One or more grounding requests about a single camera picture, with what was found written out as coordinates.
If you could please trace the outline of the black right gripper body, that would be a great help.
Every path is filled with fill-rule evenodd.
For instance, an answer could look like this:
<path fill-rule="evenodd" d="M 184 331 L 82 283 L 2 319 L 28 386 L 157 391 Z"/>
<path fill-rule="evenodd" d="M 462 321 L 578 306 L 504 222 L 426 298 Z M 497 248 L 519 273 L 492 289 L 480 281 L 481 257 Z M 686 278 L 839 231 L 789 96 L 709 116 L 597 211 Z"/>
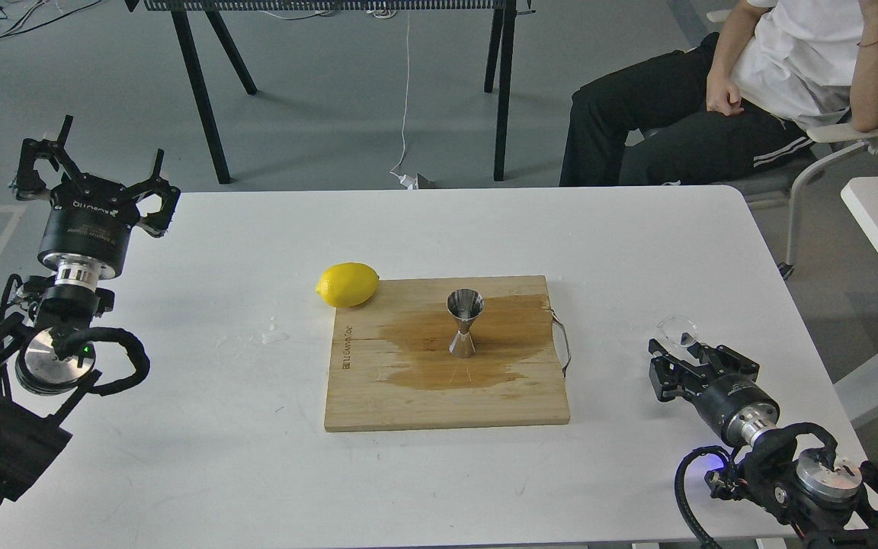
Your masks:
<path fill-rule="evenodd" d="M 731 448 L 752 446 L 756 438 L 777 427 L 776 400 L 739 374 L 714 380 L 700 395 L 691 397 L 698 416 Z"/>

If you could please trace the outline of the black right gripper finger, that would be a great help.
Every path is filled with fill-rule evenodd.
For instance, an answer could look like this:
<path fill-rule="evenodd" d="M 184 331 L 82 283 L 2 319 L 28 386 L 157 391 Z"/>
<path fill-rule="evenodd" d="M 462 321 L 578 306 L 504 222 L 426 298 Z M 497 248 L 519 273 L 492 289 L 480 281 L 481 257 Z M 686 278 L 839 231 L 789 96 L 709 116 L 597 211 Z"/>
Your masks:
<path fill-rule="evenodd" d="M 703 365 L 676 358 L 656 339 L 648 343 L 649 382 L 659 402 L 671 402 L 683 397 L 690 402 L 707 390 L 707 372 Z"/>
<path fill-rule="evenodd" d="M 724 345 L 713 347 L 701 343 L 698 361 L 707 369 L 707 380 L 710 381 L 731 374 L 756 381 L 760 371 L 758 362 Z"/>

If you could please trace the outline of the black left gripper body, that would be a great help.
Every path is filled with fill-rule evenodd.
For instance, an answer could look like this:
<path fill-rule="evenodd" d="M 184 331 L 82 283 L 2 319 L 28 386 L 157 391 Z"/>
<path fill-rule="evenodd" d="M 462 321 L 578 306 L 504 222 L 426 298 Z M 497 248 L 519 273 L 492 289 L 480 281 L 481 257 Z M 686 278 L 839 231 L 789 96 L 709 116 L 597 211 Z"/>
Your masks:
<path fill-rule="evenodd" d="M 131 237 L 139 222 L 135 203 L 111 204 L 75 192 L 51 191 L 51 214 L 40 243 L 38 261 L 58 270 L 60 259 L 71 255 L 101 264 L 100 279 L 122 274 Z"/>

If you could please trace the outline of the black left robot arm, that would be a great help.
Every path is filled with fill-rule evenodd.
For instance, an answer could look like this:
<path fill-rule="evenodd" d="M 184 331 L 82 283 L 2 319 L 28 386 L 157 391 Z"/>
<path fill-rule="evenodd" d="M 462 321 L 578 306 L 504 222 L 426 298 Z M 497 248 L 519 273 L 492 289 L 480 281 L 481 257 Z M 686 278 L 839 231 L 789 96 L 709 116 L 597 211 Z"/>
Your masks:
<path fill-rule="evenodd" d="M 0 507 L 23 496 L 69 444 L 62 422 L 87 395 L 109 396 L 150 372 L 142 341 L 124 328 L 94 326 L 115 295 L 131 233 L 167 233 L 180 188 L 162 174 L 123 185 L 82 171 L 66 152 L 73 119 L 55 139 L 27 138 L 11 188 L 18 201 L 48 201 L 38 261 L 46 277 L 12 274 L 0 296 Z"/>

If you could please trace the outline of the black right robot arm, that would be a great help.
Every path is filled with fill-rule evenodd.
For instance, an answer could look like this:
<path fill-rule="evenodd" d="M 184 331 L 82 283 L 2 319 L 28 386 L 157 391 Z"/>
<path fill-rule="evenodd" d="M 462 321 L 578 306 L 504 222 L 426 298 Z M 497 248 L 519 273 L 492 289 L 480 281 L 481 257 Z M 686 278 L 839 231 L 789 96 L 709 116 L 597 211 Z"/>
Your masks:
<path fill-rule="evenodd" d="M 780 407 L 759 388 L 759 365 L 727 346 L 685 339 L 692 361 L 649 340 L 649 381 L 659 402 L 682 397 L 721 440 L 687 454 L 674 474 L 674 497 L 703 548 L 718 547 L 697 520 L 685 493 L 687 467 L 714 455 L 705 473 L 710 495 L 753 502 L 789 525 L 805 548 L 878 548 L 878 466 L 854 464 L 838 441 L 812 422 L 778 426 Z"/>

